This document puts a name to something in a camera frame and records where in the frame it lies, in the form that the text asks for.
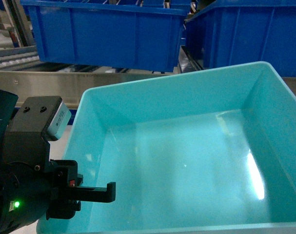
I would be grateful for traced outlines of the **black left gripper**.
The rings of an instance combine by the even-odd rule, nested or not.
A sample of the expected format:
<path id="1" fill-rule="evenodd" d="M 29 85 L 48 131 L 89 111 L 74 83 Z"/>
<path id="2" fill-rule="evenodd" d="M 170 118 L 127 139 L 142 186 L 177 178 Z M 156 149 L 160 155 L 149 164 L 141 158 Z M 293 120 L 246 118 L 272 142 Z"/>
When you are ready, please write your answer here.
<path id="1" fill-rule="evenodd" d="M 116 200 L 115 182 L 107 183 L 106 188 L 77 187 L 82 183 L 82 175 L 78 174 L 78 163 L 75 160 L 51 160 L 50 163 L 53 166 L 52 191 L 46 219 L 73 218 L 81 210 L 80 201 L 111 203 Z M 69 198 L 62 198 L 62 192 L 69 194 Z"/>

